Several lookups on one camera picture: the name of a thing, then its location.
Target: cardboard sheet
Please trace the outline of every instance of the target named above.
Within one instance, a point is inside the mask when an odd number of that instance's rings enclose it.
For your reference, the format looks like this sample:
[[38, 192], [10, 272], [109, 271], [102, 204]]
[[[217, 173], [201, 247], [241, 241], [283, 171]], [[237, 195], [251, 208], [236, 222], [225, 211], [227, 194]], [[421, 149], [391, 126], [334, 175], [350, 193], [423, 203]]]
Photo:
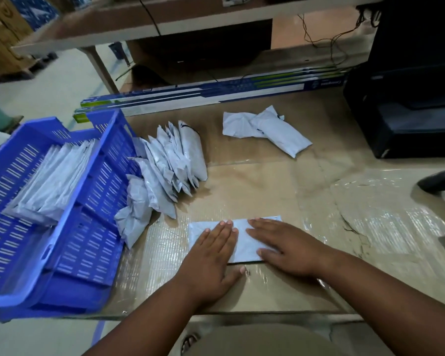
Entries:
[[[223, 111], [266, 107], [313, 145], [292, 159], [267, 139], [222, 135]], [[181, 196], [177, 219], [160, 216], [121, 262], [102, 316], [134, 310], [177, 271], [189, 222], [280, 215], [333, 247], [362, 257], [445, 302], [445, 202], [415, 183], [445, 159], [377, 160], [338, 88], [128, 118], [141, 137], [179, 119], [198, 130], [208, 180]], [[343, 312], [317, 283], [248, 264], [248, 275], [203, 313]]]

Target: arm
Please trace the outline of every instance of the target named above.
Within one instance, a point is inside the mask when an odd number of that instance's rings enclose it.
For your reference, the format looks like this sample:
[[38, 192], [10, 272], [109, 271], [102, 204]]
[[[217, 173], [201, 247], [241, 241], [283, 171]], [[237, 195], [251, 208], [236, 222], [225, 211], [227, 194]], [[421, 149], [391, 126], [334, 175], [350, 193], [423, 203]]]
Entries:
[[221, 298], [245, 273], [224, 276], [238, 230], [221, 221], [206, 229], [178, 273], [83, 356], [166, 356], [196, 310]]
[[278, 249], [261, 258], [296, 276], [326, 281], [400, 355], [445, 355], [445, 305], [284, 222], [250, 220], [247, 232]]

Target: hand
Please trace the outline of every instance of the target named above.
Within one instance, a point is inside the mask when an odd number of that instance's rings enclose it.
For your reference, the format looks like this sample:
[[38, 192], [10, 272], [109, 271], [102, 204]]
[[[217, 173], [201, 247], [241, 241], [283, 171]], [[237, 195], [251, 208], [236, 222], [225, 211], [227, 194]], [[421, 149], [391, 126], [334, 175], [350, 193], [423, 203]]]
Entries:
[[212, 231], [204, 230], [184, 258], [174, 281], [188, 290], [196, 307], [220, 299], [245, 274], [242, 266], [224, 275], [238, 234], [231, 220], [221, 221]]
[[261, 259], [295, 276], [320, 278], [333, 248], [285, 222], [263, 218], [248, 222], [253, 227], [246, 230], [251, 237], [280, 251], [259, 249], [257, 254]]

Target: packing table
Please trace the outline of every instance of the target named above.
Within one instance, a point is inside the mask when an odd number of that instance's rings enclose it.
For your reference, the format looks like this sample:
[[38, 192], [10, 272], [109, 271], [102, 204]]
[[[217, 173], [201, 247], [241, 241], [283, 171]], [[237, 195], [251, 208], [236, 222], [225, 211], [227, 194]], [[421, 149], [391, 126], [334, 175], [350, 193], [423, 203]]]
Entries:
[[62, 14], [13, 50], [18, 54], [47, 54], [78, 48], [89, 57], [110, 93], [118, 93], [112, 77], [96, 52], [95, 45], [210, 29], [220, 26], [269, 20], [349, 5], [382, 0], [298, 0], [269, 5], [251, 0], [244, 5], [223, 7], [222, 0], [93, 0], [82, 9]]
[[[296, 159], [267, 139], [222, 135], [224, 111], [259, 113], [270, 105], [313, 142]], [[191, 125], [201, 135], [208, 180], [193, 198], [181, 196], [177, 220], [160, 216], [124, 252], [107, 305], [91, 317], [121, 319], [168, 281], [186, 255], [189, 222], [272, 215], [445, 303], [445, 202], [416, 186], [421, 178], [444, 170], [445, 159], [376, 159], [341, 88], [127, 120], [141, 137], [154, 136], [157, 126], [168, 121]], [[247, 264], [247, 269], [244, 280], [202, 311], [205, 317], [353, 313], [317, 283], [264, 263]]]

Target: blue plastic crate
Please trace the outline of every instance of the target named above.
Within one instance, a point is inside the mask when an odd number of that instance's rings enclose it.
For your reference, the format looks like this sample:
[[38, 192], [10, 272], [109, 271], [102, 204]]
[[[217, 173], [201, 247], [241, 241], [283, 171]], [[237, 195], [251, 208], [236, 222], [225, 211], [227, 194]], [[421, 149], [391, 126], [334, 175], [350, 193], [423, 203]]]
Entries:
[[[0, 321], [99, 310], [117, 272], [123, 241], [114, 222], [127, 205], [126, 174], [140, 175], [120, 110], [89, 113], [94, 128], [68, 131], [57, 118], [29, 121], [0, 147]], [[54, 144], [99, 138], [58, 225], [3, 215]]]

